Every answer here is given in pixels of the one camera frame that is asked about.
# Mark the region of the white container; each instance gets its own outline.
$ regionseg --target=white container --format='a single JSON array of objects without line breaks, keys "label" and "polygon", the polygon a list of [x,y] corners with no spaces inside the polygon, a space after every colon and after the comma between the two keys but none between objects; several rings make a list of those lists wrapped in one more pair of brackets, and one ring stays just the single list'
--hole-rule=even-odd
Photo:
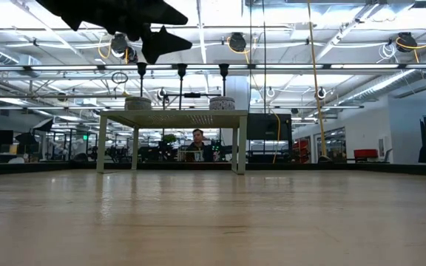
[{"label": "white container", "polygon": [[127,111],[133,110],[151,110],[152,102],[148,98],[128,97],[125,100],[124,109]]},{"label": "white container", "polygon": [[234,99],[230,97],[215,97],[210,100],[210,110],[235,110]]}]

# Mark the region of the computer monitor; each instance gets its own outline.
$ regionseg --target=computer monitor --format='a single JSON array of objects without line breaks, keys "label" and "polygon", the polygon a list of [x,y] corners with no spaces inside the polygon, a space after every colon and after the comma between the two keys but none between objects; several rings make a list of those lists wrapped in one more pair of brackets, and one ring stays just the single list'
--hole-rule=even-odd
[{"label": "computer monitor", "polygon": [[249,114],[248,115],[248,140],[291,140],[291,115],[279,114],[279,125],[274,114]]}]

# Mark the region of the white table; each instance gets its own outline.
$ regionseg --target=white table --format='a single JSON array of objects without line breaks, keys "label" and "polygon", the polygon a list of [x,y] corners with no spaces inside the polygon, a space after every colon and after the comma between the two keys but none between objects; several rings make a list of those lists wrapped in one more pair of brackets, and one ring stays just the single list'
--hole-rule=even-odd
[{"label": "white table", "polygon": [[[152,110],[152,111],[103,111],[100,119],[98,156],[106,149],[107,122],[112,120],[134,129],[132,169],[138,168],[139,129],[233,129],[233,156],[231,169],[236,174],[246,171],[246,110]],[[104,160],[98,160],[98,173],[104,172]]]}]

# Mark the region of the table leg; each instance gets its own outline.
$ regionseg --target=table leg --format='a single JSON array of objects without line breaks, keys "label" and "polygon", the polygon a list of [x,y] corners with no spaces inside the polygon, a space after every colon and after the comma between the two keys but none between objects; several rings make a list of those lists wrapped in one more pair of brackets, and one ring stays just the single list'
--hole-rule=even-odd
[{"label": "table leg", "polygon": [[98,159],[96,160],[96,172],[103,174],[104,172],[104,152],[106,151],[107,142],[107,124],[108,117],[100,117],[100,137],[98,139]]},{"label": "table leg", "polygon": [[138,150],[139,150],[139,127],[134,128],[132,133],[132,170],[138,169]]},{"label": "table leg", "polygon": [[233,152],[231,156],[231,170],[237,172],[237,129],[233,129]]},{"label": "table leg", "polygon": [[241,117],[240,118],[240,145],[239,145],[239,153],[240,156],[238,158],[237,165],[237,174],[245,174],[246,172],[246,130],[248,128],[248,118]]}]

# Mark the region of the wooden floor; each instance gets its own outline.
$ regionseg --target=wooden floor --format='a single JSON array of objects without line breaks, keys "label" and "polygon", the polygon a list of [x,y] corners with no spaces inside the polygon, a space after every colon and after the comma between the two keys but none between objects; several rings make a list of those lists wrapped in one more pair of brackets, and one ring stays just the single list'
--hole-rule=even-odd
[{"label": "wooden floor", "polygon": [[0,265],[426,266],[426,177],[362,171],[0,176]]}]

